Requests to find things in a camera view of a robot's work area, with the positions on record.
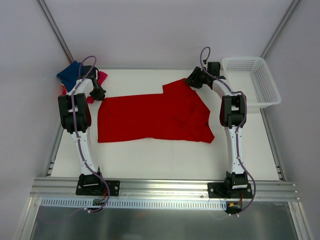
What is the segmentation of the red t shirt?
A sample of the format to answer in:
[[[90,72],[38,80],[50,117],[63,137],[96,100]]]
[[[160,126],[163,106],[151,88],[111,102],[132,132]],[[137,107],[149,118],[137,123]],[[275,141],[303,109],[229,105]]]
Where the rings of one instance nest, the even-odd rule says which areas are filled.
[[[97,141],[115,143],[145,138],[210,144],[210,110],[180,79],[162,93],[108,97],[97,115]]]

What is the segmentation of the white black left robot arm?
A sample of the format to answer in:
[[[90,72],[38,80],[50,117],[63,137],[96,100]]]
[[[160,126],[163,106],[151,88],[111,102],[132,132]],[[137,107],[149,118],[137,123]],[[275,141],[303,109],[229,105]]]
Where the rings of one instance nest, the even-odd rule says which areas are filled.
[[[92,117],[89,102],[103,101],[106,91],[99,80],[102,73],[92,65],[78,62],[71,68],[73,84],[58,96],[59,116],[62,128],[71,136],[80,162],[80,180],[93,195],[104,191],[105,184],[99,165],[93,157],[90,139]]]

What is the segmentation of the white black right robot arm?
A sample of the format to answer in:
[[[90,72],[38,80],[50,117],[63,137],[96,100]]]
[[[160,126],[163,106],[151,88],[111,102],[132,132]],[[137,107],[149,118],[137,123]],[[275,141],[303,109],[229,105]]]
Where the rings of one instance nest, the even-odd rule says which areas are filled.
[[[248,111],[245,94],[233,91],[224,76],[214,76],[204,67],[195,67],[185,82],[196,89],[207,85],[221,99],[219,121],[227,139],[228,170],[223,183],[208,188],[209,194],[227,199],[243,197],[250,188],[243,149],[243,129]]]

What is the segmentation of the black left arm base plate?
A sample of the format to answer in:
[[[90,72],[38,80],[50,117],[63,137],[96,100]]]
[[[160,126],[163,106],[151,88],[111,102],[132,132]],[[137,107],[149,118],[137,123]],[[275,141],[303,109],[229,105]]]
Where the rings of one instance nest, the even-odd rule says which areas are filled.
[[[100,197],[106,194],[107,197],[118,197],[120,191],[120,181],[107,180],[106,181],[109,191],[106,185],[99,179],[80,179],[78,180],[75,194],[77,196],[96,196]]]

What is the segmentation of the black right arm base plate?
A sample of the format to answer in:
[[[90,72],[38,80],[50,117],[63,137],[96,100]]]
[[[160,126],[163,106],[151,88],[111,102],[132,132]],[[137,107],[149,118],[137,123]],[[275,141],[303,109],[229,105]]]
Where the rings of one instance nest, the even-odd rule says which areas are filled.
[[[253,191],[249,184],[247,188],[227,190],[222,182],[209,182],[207,184],[208,197],[210,199],[252,199]]]

